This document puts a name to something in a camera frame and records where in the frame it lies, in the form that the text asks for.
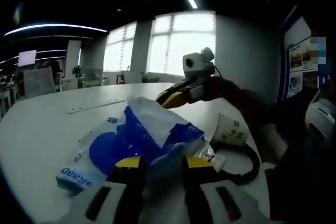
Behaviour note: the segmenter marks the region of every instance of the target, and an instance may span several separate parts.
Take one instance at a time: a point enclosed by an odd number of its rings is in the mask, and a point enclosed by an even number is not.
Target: ceiling
[[[291,0],[195,2],[200,10],[214,10],[217,14],[246,19],[273,29],[279,27],[294,6]],[[86,43],[90,38],[103,34],[81,28],[40,28],[2,36],[23,26],[63,23],[112,30],[136,20],[191,10],[187,0],[3,0],[1,5],[0,60],[11,58],[23,50],[66,49],[71,37],[60,36],[82,36],[84,38],[79,39]]]

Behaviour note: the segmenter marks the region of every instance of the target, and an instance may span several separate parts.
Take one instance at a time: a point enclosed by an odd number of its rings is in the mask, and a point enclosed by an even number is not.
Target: robotic arm
[[[164,108],[180,107],[186,103],[194,103],[206,97],[204,84],[215,73],[211,62],[215,59],[211,49],[206,47],[201,53],[183,56],[185,79],[163,91],[156,101]]]

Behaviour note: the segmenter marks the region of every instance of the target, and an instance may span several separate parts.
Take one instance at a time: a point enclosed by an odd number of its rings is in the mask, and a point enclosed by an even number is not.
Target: wall
[[[70,40],[67,48],[67,56],[65,63],[65,77],[71,78],[74,75],[71,73],[74,66],[78,64],[79,50],[81,41],[80,40]]]
[[[81,50],[81,66],[83,68],[103,69],[107,35],[92,40]]]
[[[146,76],[149,77],[157,77],[159,78],[159,82],[169,82],[169,83],[178,83],[182,81],[184,76],[173,76],[171,74],[166,73],[147,73]]]
[[[217,16],[215,65],[242,89],[276,102],[280,55],[278,36],[233,18]]]

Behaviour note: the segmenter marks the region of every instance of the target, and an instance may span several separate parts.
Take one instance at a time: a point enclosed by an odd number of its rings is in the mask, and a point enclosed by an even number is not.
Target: potted plant
[[[82,77],[82,68],[80,66],[75,66],[72,69],[72,74],[74,74],[76,78]]]

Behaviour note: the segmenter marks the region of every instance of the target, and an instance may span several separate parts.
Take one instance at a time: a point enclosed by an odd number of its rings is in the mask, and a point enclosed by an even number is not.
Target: black cable
[[[217,70],[217,72],[219,73],[220,77],[223,79],[223,76],[221,74],[221,72],[218,70],[218,68],[214,65],[215,69]]]
[[[221,170],[218,175],[220,180],[231,180],[236,185],[244,185],[253,181],[259,173],[260,160],[257,153],[246,143],[243,145],[228,144],[218,141],[210,141],[210,146],[214,152],[219,151],[220,149],[226,149],[247,155],[252,162],[253,168],[245,174],[231,174],[224,170]]]

